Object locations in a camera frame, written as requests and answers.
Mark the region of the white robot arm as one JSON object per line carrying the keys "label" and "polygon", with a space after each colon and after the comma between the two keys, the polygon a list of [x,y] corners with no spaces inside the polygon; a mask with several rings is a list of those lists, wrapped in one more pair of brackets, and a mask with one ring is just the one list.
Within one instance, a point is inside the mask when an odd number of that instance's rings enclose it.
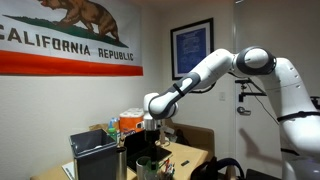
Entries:
{"label": "white robot arm", "polygon": [[145,96],[144,121],[174,116],[181,98],[214,87],[227,74],[236,84],[262,83],[257,93],[268,98],[279,127],[282,180],[320,180],[320,112],[291,61],[262,47],[213,51],[166,91]]}

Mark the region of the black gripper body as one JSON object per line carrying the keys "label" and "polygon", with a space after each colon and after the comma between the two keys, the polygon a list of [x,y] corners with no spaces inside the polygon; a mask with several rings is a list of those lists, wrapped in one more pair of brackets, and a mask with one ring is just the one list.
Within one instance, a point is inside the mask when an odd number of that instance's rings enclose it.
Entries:
{"label": "black gripper body", "polygon": [[160,138],[160,131],[154,130],[154,131],[145,131],[145,140],[148,142],[149,146],[151,147],[151,156],[156,157],[157,156],[157,145],[156,142]]}

